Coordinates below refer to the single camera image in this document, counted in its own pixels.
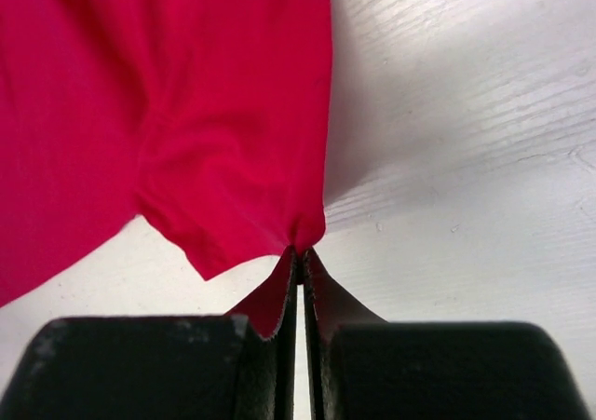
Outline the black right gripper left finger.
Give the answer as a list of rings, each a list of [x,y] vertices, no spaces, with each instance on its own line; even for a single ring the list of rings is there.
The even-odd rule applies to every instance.
[[[56,318],[25,348],[5,419],[289,419],[294,248],[222,315]]]

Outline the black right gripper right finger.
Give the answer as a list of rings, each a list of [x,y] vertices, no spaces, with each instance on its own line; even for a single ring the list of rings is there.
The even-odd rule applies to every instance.
[[[525,322],[389,322],[303,257],[315,419],[587,419],[561,350]]]

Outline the red t shirt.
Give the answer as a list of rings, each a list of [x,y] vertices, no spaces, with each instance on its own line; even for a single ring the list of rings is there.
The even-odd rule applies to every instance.
[[[1,300],[137,216],[203,278],[325,231],[331,0],[1,0]]]

